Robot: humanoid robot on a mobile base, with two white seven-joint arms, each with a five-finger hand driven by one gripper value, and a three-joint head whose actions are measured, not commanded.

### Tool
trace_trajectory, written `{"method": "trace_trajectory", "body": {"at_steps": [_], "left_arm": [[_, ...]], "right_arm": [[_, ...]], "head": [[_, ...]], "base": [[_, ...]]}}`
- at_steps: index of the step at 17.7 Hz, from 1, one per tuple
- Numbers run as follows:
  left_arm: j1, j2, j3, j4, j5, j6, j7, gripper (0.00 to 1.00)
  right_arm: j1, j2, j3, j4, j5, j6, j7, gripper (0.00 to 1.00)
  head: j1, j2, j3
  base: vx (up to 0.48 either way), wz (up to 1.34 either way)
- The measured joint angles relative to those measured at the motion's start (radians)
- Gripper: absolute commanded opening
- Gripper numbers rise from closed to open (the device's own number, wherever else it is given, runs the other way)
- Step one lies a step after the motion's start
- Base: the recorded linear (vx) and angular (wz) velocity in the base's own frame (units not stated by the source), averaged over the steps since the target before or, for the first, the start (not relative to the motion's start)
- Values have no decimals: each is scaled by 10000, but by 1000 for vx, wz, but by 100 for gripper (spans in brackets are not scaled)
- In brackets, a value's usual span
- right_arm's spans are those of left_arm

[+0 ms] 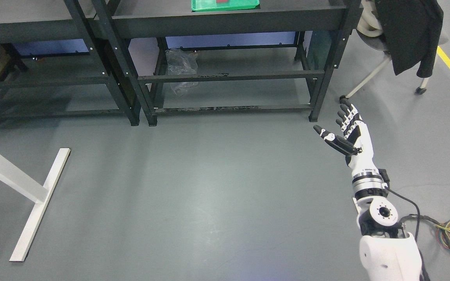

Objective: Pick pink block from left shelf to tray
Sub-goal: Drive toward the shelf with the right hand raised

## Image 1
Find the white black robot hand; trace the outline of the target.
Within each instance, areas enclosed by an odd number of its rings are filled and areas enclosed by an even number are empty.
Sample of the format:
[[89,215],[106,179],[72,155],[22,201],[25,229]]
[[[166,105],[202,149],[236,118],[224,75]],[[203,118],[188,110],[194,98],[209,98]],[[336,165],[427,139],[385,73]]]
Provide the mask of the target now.
[[317,125],[314,126],[314,130],[325,143],[345,156],[346,165],[351,169],[352,176],[366,171],[377,171],[373,163],[373,144],[367,124],[362,120],[355,105],[347,98],[341,99],[340,103],[341,110],[338,111],[339,119],[336,119],[336,123],[343,135],[335,135]]

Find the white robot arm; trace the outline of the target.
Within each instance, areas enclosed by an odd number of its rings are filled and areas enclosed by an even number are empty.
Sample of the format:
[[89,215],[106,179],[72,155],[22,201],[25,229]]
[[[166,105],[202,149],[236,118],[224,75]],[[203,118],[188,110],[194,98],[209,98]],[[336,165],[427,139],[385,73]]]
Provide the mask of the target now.
[[365,169],[353,175],[353,197],[361,232],[359,257],[371,281],[428,281],[423,256],[414,235],[405,230],[385,169]]

